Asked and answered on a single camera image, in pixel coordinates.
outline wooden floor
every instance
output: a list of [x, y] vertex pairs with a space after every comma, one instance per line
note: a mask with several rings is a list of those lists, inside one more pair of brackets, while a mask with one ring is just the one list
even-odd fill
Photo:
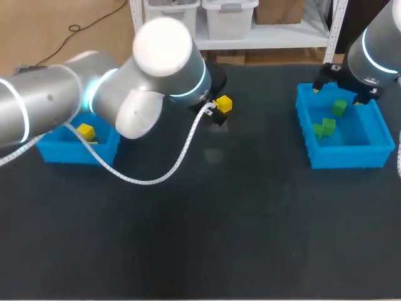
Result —
[[[84, 27], [116, 9], [124, 0], [1, 0], [0, 75], [12, 74], [20, 64], [35, 65], [49, 56], [70, 34], [68, 27]], [[134, 37], [129, 4], [76, 34], [46, 63], [61, 63], [85, 50], [106, 51], [123, 63], [132, 53]], [[323, 49], [218, 51], [204, 53], [222, 63], [278, 65], [323, 61]]]

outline white cable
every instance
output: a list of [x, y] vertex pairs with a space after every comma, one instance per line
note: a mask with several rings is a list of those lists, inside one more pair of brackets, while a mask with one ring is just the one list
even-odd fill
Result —
[[16, 159], [17, 157], [19, 157], [20, 155], [25, 153], [28, 149], [30, 149], [32, 146], [34, 146], [37, 143], [37, 141], [39, 141], [42, 137], [43, 137], [43, 135], [33, 138], [28, 143], [24, 144], [19, 149], [17, 149], [15, 152], [12, 152], [10, 155], [8, 155], [4, 158], [1, 158], [0, 159], [0, 167], [3, 165], [6, 165], [7, 163], [11, 162], [12, 160]]
[[124, 176], [123, 174], [119, 173], [118, 171], [116, 171], [114, 168], [112, 168], [110, 165], [108, 165], [94, 150], [93, 148], [90, 146], [90, 144], [85, 140], [85, 138], [82, 137], [82, 135], [71, 125], [71, 124], [65, 124], [65, 126], [70, 129], [76, 136], [78, 139], [81, 140], [81, 142], [83, 143], [83, 145], [88, 149], [88, 151], [92, 154], [92, 156], [108, 171], [110, 171], [112, 174], [114, 174], [115, 176], [119, 177], [120, 179], [127, 181], [129, 183], [133, 183], [133, 184], [138, 184], [138, 185], [154, 185], [154, 184], [158, 184], [160, 182], [163, 182], [165, 180], [167, 180], [177, 169], [178, 167], [181, 165], [182, 160], [184, 160], [184, 157], [188, 151], [190, 142], [192, 140], [192, 138], [194, 137], [195, 134], [195, 130], [198, 126], [198, 123], [201, 121], [201, 118], [203, 116], [203, 114], [209, 109], [209, 108], [214, 108], [216, 107], [216, 105], [214, 105], [213, 103], [207, 103], [205, 104], [201, 110], [199, 111], [199, 113], [196, 115], [196, 118], [194, 120], [194, 123], [192, 124], [192, 127], [190, 128], [189, 134], [188, 134], [188, 138], [185, 141], [184, 147], [181, 150], [180, 156], [178, 157], [177, 161], [175, 162], [175, 164], [173, 165], [173, 167], [171, 167], [171, 169], [162, 177], [158, 178], [158, 179], [154, 179], [154, 180], [149, 180], [149, 181], [141, 181], [141, 180], [136, 180], [136, 179], [132, 179], [131, 177], [127, 177]]

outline cardboard box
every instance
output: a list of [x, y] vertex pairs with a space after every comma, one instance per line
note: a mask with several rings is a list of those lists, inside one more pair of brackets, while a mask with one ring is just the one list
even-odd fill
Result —
[[256, 24], [297, 24], [303, 17], [304, 0], [259, 0]]

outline white storage bin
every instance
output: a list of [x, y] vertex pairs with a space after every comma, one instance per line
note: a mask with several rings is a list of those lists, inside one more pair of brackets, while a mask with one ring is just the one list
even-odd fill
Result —
[[259, 0], [202, 0], [212, 40], [239, 40], [251, 29]]
[[144, 0], [145, 19], [168, 16], [183, 22], [192, 36], [196, 33], [196, 10], [201, 0]]

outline glowing blue light ring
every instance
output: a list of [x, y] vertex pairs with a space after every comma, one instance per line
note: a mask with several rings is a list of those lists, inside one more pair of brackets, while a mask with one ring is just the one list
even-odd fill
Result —
[[365, 56], [367, 57], [368, 61], [369, 61], [373, 66], [375, 66], [376, 68], [378, 68], [379, 70], [382, 70], [382, 71], [387, 72], [387, 73], [394, 73], [394, 74], [398, 73], [398, 72], [395, 71], [395, 70], [390, 70], [390, 69], [387, 69], [387, 68], [384, 68], [384, 67], [380, 66], [378, 63], [376, 63], [375, 61], [373, 61], [373, 59], [370, 57], [370, 55], [369, 55], [369, 53], [368, 53], [368, 51], [367, 51], [367, 49], [366, 49], [366, 45], [365, 45], [366, 30], [367, 30], [367, 29], [365, 29], [365, 31], [363, 32], [363, 36], [362, 36], [362, 48], [363, 48], [363, 52], [365, 53]]
[[101, 85], [110, 75], [112, 75], [112, 74], [113, 74], [114, 72], [116, 72], [117, 70], [118, 70], [118, 68], [108, 70], [105, 74], [102, 75], [101, 78], [99, 78], [99, 80], [98, 80], [98, 81], [96, 82], [96, 84], [93, 86], [93, 89], [90, 90], [90, 92], [88, 93], [88, 95], [89, 95], [89, 96], [88, 96], [88, 97], [89, 97], [89, 99], [88, 99], [88, 105], [89, 105], [89, 110], [90, 110], [92, 113], [95, 113], [95, 112], [93, 111], [93, 99], [95, 98], [95, 94], [96, 94], [96, 92], [98, 91], [100, 85]]
[[28, 139], [29, 136], [29, 117], [28, 117], [28, 111], [26, 110], [25, 103], [23, 102], [23, 99], [21, 98], [20, 94], [15, 90], [12, 84], [7, 82], [6, 80], [3, 80], [0, 78], [0, 83], [2, 83], [4, 86], [8, 88], [8, 90], [12, 93], [14, 96], [15, 100], [17, 101], [17, 104], [19, 108], [21, 109], [21, 112], [23, 114], [23, 119], [24, 119], [24, 135], [23, 138], [21, 139], [20, 143], [23, 143]]
[[170, 94], [170, 96], [171, 96], [171, 97], [184, 97], [184, 96], [187, 96], [187, 95], [189, 95], [189, 94], [195, 92], [195, 91], [201, 86], [203, 80], [205, 79], [205, 75], [206, 75], [206, 64], [205, 64], [205, 61], [203, 61], [203, 74], [202, 74], [202, 78], [200, 78], [200, 81], [199, 81], [199, 83], [195, 86], [195, 88], [193, 88], [191, 91], [189, 91], [189, 92], [187, 92], [187, 93], [184, 93], [184, 94], [178, 94], [178, 95]]

